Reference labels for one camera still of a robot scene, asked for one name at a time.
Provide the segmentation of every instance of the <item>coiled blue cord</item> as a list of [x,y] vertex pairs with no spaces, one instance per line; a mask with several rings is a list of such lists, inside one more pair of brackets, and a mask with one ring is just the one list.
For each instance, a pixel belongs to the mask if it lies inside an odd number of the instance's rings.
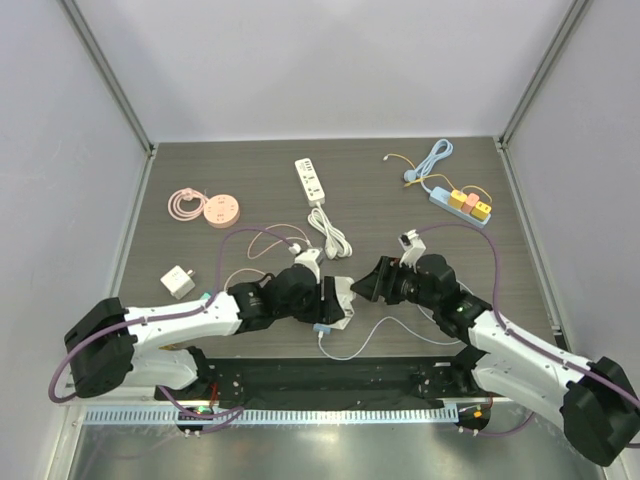
[[[436,142],[436,144],[431,149],[431,153],[425,158],[420,165],[416,167],[415,170],[407,170],[404,172],[404,181],[405,182],[414,182],[419,178],[426,177],[431,173],[431,170],[435,166],[437,162],[440,160],[447,158],[449,155],[453,153],[453,145],[449,140],[441,139]],[[425,189],[427,193],[431,193],[431,189],[428,188],[424,182],[420,182],[422,188]]]

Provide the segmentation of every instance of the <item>yellow plug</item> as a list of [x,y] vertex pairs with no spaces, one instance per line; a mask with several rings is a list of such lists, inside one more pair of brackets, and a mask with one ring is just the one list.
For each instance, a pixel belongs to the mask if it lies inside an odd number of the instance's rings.
[[453,208],[457,208],[458,210],[460,210],[460,207],[462,207],[462,205],[464,205],[464,202],[466,201],[467,201],[466,193],[462,193],[460,190],[454,190],[453,192],[451,192],[451,195],[449,195],[448,203]]
[[484,221],[487,219],[489,214],[491,213],[491,205],[487,205],[483,202],[478,202],[471,210],[471,216],[477,218],[480,221]]

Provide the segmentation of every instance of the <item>power outlet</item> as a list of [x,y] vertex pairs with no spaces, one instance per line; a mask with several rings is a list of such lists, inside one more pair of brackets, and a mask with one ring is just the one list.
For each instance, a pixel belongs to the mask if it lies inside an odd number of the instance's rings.
[[313,168],[311,159],[302,158],[296,160],[295,166],[309,206],[315,207],[318,204],[324,204],[324,190],[322,189],[322,184],[320,183],[316,169]]

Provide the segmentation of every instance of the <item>white wall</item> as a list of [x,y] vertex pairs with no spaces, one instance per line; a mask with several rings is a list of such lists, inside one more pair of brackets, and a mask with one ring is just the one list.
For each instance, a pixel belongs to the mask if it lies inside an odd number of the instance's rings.
[[78,0],[154,141],[501,133],[570,0]]
[[0,476],[42,479],[48,381],[108,293],[144,154],[55,1],[3,8],[0,110]]
[[[593,2],[511,146],[572,346],[638,393],[639,19],[639,2]],[[638,478],[640,452],[623,458]]]

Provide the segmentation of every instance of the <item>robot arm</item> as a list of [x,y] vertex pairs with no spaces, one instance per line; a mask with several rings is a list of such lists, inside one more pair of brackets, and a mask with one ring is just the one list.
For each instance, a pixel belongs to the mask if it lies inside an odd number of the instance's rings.
[[511,398],[556,424],[576,450],[599,465],[609,465],[632,441],[640,431],[640,411],[567,367],[593,372],[635,397],[618,364],[606,357],[592,362],[548,344],[503,315],[497,318],[489,303],[460,288],[442,256],[424,255],[415,231],[402,235],[400,243],[405,249],[401,258],[381,257],[352,290],[373,302],[383,297],[388,305],[409,301],[432,310],[440,329],[467,345],[452,362],[463,391]]
[[208,388],[211,372],[200,350],[162,350],[163,346],[263,330],[286,317],[344,328],[353,316],[353,280],[322,278],[322,259],[321,250],[309,249],[277,276],[267,274],[257,282],[236,284],[215,298],[128,309],[117,298],[99,302],[65,336],[68,352],[95,332],[133,322],[95,340],[71,360],[76,394],[90,398],[119,386],[163,385],[184,398],[180,393],[194,390],[198,383]]

